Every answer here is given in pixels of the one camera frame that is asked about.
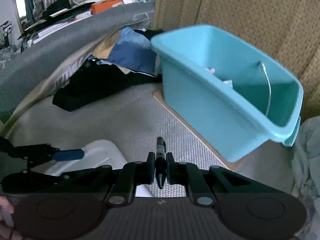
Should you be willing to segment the person's right hand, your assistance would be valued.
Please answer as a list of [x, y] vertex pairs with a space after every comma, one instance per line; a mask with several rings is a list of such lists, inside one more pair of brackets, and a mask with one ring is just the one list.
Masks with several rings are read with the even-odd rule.
[[0, 197], [1, 206], [1, 239], [2, 240], [22, 240], [22, 235], [14, 229], [12, 214], [14, 213], [14, 206], [9, 202], [5, 196]]

